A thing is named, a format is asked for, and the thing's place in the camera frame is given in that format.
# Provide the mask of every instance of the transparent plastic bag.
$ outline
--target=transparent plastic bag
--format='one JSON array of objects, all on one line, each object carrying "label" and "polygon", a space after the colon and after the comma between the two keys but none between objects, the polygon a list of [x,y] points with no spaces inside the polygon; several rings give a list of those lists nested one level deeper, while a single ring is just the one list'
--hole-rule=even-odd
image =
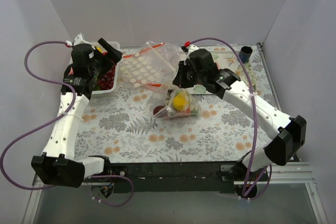
[{"label": "transparent plastic bag", "polygon": [[179,46],[146,42],[139,52],[124,57],[118,63],[121,77],[135,88],[172,83],[182,54]]},{"label": "transparent plastic bag", "polygon": [[146,111],[155,118],[169,119],[199,115],[201,106],[186,89],[162,85],[152,93],[146,104]]}]

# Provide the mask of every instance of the lemon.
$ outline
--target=lemon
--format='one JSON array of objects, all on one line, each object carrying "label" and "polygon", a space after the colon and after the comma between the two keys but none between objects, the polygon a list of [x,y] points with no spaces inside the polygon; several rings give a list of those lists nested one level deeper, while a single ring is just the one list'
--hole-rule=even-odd
[{"label": "lemon", "polygon": [[185,111],[189,107],[189,102],[186,98],[185,92],[181,92],[174,97],[173,108],[177,111]]}]

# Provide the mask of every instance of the gray wall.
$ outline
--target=gray wall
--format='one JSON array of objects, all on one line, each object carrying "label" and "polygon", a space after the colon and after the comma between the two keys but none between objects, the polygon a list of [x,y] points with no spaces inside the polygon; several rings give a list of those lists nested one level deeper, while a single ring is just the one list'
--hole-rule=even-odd
[{"label": "gray wall", "polygon": [[[49,39],[69,39],[50,0],[0,0],[0,151],[21,134],[52,119],[57,113],[60,87],[33,79],[24,69],[29,47]],[[29,65],[46,78],[61,79],[69,50],[45,47],[32,54]],[[41,130],[14,145],[5,157],[5,168],[17,182],[29,186],[33,155],[39,155],[51,133]],[[0,174],[0,222],[21,223],[30,191],[11,185]]]},{"label": "gray wall", "polygon": [[285,112],[308,121],[299,153],[309,161],[330,223],[336,223],[336,0],[286,0],[265,41]]},{"label": "gray wall", "polygon": [[69,35],[121,46],[148,39],[183,43],[205,36],[264,41],[285,0],[51,0]]}]

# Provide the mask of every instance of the cylindrical container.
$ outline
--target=cylindrical container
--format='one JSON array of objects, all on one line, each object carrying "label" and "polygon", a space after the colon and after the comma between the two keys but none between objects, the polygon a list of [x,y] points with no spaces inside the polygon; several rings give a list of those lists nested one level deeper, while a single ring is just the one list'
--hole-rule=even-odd
[{"label": "cylindrical container", "polygon": [[243,63],[247,63],[250,59],[250,56],[252,54],[253,50],[250,47],[242,47],[239,52],[239,57],[242,60]]}]

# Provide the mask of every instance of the floral pattern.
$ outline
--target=floral pattern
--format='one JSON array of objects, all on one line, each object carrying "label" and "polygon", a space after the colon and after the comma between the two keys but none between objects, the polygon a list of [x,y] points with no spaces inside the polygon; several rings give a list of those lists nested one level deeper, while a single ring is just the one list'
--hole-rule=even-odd
[{"label": "floral pattern", "polygon": [[[257,92],[273,106],[276,105],[263,61],[253,46],[250,62],[257,79]],[[220,60],[227,47],[207,47]],[[127,54],[135,49],[126,49]],[[118,80],[111,97],[92,98],[79,126],[75,157],[105,155],[111,162],[192,162],[238,160],[251,148],[253,121],[233,105],[204,87],[195,86],[196,101],[202,107],[199,116],[160,120],[146,114],[145,105],[151,95],[146,89],[131,89]],[[258,130],[257,146],[269,141]]]}]

